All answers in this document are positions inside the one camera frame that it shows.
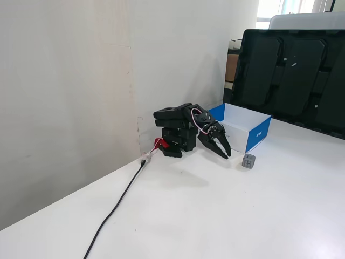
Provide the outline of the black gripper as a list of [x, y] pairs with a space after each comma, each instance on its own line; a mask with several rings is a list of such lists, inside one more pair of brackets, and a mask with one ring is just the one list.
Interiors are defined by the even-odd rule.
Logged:
[[[200, 133], [198, 135], [199, 141], [204, 147], [208, 148], [210, 151], [216, 153], [224, 159], [231, 157], [231, 146], [226, 138], [225, 129], [219, 122], [212, 122], [206, 126], [206, 133]], [[226, 154], [218, 147], [214, 139], [217, 139], [219, 143], [223, 146]]]

